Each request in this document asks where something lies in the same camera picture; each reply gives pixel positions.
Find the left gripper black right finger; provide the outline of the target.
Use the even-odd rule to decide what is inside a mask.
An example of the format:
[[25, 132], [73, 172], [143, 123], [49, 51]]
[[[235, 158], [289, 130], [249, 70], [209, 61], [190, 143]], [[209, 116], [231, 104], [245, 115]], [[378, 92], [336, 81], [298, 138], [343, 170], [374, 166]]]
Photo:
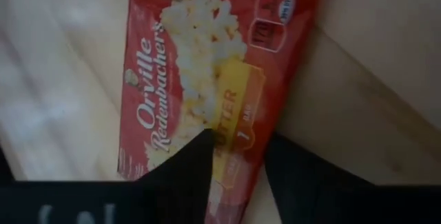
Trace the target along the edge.
[[441, 185], [375, 185], [279, 133], [265, 171], [282, 224], [441, 224]]

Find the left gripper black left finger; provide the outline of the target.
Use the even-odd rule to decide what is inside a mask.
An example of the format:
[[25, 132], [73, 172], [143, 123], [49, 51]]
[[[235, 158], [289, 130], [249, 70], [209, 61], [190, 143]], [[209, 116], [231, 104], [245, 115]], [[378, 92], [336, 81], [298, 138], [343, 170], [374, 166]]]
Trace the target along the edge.
[[0, 183], [0, 224], [203, 224], [214, 132], [135, 181]]

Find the red Orville popcorn bag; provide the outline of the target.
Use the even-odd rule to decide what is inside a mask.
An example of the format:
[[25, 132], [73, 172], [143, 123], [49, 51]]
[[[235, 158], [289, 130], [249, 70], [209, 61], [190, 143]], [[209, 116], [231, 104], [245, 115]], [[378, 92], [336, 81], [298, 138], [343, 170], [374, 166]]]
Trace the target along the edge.
[[318, 0], [129, 0], [119, 174], [216, 137], [205, 224], [240, 224]]

